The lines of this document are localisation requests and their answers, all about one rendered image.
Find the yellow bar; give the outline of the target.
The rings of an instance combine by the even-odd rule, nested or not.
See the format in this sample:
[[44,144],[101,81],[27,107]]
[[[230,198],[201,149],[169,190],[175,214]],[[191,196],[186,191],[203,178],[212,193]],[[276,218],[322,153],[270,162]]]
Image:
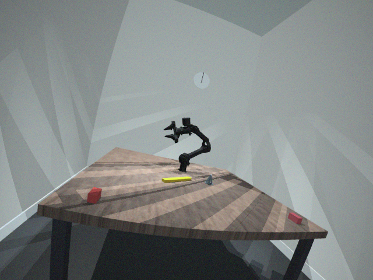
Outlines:
[[171,178],[163,178],[162,181],[165,183],[170,183],[170,182],[177,182],[177,181],[188,181],[191,180],[192,178],[187,176],[187,177],[171,177]]

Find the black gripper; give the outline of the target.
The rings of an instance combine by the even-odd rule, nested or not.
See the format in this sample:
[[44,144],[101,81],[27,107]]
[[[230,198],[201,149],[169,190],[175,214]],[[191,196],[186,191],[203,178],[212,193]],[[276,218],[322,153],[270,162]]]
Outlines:
[[169,125],[167,128],[164,130],[174,130],[174,134],[166,135],[165,137],[173,139],[175,143],[178,143],[178,135],[183,135],[184,134],[184,129],[183,127],[177,128],[175,127],[175,121],[171,121],[171,125]]

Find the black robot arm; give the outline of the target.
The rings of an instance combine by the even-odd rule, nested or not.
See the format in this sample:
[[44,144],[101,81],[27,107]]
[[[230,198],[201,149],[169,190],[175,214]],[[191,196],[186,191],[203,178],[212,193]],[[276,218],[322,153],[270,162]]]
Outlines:
[[[191,124],[190,122],[190,117],[188,118],[182,118],[182,124],[185,126],[183,127],[184,129],[184,134],[189,134],[189,136],[191,136],[191,132],[193,132],[194,134],[196,134],[198,137],[200,137],[203,142],[202,142],[202,146],[200,147],[200,149],[198,150],[195,150],[189,154],[187,153],[183,153],[179,156],[179,162],[181,163],[180,164],[180,169],[178,169],[180,172],[186,172],[186,168],[187,166],[189,166],[190,162],[189,160],[195,156],[198,156],[200,155],[201,153],[208,153],[211,151],[211,144],[209,142],[209,138],[207,138],[204,134],[202,134],[199,130],[199,128],[193,124]],[[207,145],[205,145],[205,142]]]

